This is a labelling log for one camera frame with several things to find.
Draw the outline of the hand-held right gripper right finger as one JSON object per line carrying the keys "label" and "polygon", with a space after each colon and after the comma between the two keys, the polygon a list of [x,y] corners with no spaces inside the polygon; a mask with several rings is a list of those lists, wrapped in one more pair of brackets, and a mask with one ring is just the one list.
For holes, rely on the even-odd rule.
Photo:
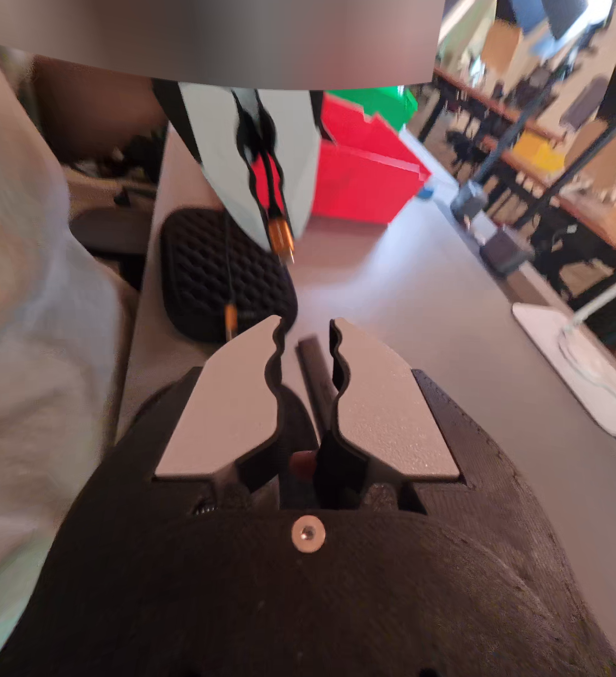
{"label": "hand-held right gripper right finger", "polygon": [[460,471],[411,366],[342,317],[331,321],[341,369],[333,434],[365,459],[365,483],[455,481]]}

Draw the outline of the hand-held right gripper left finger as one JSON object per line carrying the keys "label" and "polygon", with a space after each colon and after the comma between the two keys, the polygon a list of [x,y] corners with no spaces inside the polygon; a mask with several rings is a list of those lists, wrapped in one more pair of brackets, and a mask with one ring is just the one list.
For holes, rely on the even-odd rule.
{"label": "hand-held right gripper left finger", "polygon": [[155,469],[158,480],[238,483],[256,492],[279,473],[282,321],[272,315],[204,364]]}

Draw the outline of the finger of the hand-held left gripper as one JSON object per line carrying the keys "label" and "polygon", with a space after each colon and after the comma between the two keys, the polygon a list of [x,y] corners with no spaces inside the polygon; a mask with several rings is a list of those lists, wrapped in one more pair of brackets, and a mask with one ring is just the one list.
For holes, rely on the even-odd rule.
{"label": "finger of the hand-held left gripper", "polygon": [[251,119],[258,131],[260,107],[256,90],[179,82],[200,166],[206,180],[235,223],[262,250],[270,250],[267,217],[250,187],[252,155],[238,141],[239,126]]}
{"label": "finger of the hand-held left gripper", "polygon": [[275,159],[281,193],[294,241],[299,241],[312,214],[321,134],[307,90],[258,89],[259,102],[275,126]]}

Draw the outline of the slim grey electronic device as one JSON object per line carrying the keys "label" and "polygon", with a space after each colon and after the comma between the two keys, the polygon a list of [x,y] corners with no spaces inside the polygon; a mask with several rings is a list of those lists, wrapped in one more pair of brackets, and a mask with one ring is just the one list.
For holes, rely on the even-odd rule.
{"label": "slim grey electronic device", "polygon": [[309,396],[317,434],[319,439],[323,439],[331,427],[331,415],[337,390],[332,383],[331,372],[319,338],[315,334],[300,339],[295,353]]}

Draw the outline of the red plastic bin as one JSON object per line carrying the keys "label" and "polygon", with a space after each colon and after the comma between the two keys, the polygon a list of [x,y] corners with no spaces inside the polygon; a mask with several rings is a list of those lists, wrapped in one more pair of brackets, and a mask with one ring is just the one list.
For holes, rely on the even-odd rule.
{"label": "red plastic bin", "polygon": [[312,214],[387,225],[423,190],[431,170],[379,114],[325,94]]}

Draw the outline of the green plastic bin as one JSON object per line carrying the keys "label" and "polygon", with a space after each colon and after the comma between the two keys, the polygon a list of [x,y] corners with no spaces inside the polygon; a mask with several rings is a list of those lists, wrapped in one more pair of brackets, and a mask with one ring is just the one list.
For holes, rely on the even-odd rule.
{"label": "green plastic bin", "polygon": [[368,116],[379,114],[397,133],[418,109],[414,94],[405,86],[336,89],[329,90],[328,93],[361,106]]}

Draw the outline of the black quilted case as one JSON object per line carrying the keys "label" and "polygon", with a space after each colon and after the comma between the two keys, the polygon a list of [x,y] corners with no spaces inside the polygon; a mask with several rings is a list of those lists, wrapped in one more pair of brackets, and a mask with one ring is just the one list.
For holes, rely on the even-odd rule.
{"label": "black quilted case", "polygon": [[199,343],[227,341],[225,309],[237,310],[237,333],[270,316],[289,330],[298,301],[287,267],[262,250],[227,211],[182,208],[160,233],[161,291],[175,329]]}

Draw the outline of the dark office chair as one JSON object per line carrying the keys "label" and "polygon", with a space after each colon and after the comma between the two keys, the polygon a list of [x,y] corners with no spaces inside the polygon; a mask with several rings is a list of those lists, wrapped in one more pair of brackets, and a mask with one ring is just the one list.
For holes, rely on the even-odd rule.
{"label": "dark office chair", "polygon": [[83,195],[72,198],[70,230],[98,257],[144,257],[164,156],[164,130],[134,136],[110,155],[70,166]]}

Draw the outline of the small dark grey block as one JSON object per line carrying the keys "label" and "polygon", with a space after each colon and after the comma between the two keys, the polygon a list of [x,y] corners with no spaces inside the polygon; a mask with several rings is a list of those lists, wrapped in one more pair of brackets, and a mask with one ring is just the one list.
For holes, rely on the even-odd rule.
{"label": "small dark grey block", "polygon": [[489,198],[479,182],[469,179],[460,187],[452,199],[449,209],[453,218],[460,224],[469,224],[475,216],[482,212]]}

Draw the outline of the dark grey box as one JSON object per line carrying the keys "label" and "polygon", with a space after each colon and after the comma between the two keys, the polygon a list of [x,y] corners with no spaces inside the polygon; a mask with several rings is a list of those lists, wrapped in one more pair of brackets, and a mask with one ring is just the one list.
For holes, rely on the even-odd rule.
{"label": "dark grey box", "polygon": [[499,226],[479,248],[486,267],[498,278],[506,279],[522,265],[531,262],[535,250],[527,239],[511,227]]}

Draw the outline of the long wooden table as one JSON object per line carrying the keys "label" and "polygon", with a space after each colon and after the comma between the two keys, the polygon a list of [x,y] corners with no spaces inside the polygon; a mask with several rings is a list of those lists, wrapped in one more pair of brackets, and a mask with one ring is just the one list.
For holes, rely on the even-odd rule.
{"label": "long wooden table", "polygon": [[[445,83],[446,85],[457,89],[461,93],[459,96],[460,100],[478,101],[489,111],[495,113],[502,119],[506,119],[512,124],[514,124],[520,118],[521,113],[514,108],[510,108],[496,99],[488,96],[483,91],[469,86],[465,81],[450,74],[439,66],[435,66],[433,69],[433,80],[438,80],[439,82]],[[553,143],[553,145],[561,144],[566,140],[566,133],[562,134],[550,131],[532,119],[528,119],[526,121],[524,128],[530,133],[548,140],[549,142]]]}
{"label": "long wooden table", "polygon": [[[600,133],[608,131],[608,127],[600,122],[589,123],[586,125],[590,131],[582,130],[574,139],[573,145],[566,153],[565,171],[571,170],[573,162],[581,159],[581,156],[588,155],[591,142],[599,141]],[[551,189],[553,183],[547,179],[541,179],[540,172],[524,157],[510,150],[505,151],[501,158],[506,164],[513,166],[518,173],[525,174],[539,187],[546,190]],[[582,179],[592,179],[590,188],[596,189],[595,192],[610,191],[616,183],[616,136],[608,141],[592,159],[587,159],[582,168],[572,172],[571,183],[576,188],[579,187],[579,180],[575,177],[581,175]],[[601,202],[591,191],[590,194],[581,194],[579,191],[565,191],[560,186],[559,192],[552,196],[543,198],[543,206],[549,206],[552,202],[553,207],[558,207],[569,216],[575,218],[576,222],[584,225],[587,229],[599,236],[603,241],[616,249],[616,202],[610,206],[608,203]]]}

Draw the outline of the white lamp base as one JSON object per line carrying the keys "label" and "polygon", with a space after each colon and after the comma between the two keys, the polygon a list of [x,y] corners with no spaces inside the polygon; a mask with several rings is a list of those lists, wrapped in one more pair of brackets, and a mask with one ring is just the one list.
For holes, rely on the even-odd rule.
{"label": "white lamp base", "polygon": [[585,328],[615,299],[616,283],[572,315],[528,303],[514,303],[512,314],[585,411],[616,438],[616,361]]}

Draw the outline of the yellow plastic bin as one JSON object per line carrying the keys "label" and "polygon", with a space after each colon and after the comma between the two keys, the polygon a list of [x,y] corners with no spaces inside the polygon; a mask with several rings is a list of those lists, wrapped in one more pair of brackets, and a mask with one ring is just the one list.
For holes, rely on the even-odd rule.
{"label": "yellow plastic bin", "polygon": [[513,146],[512,153],[544,175],[556,175],[565,169],[565,153],[557,151],[549,140],[526,130]]}

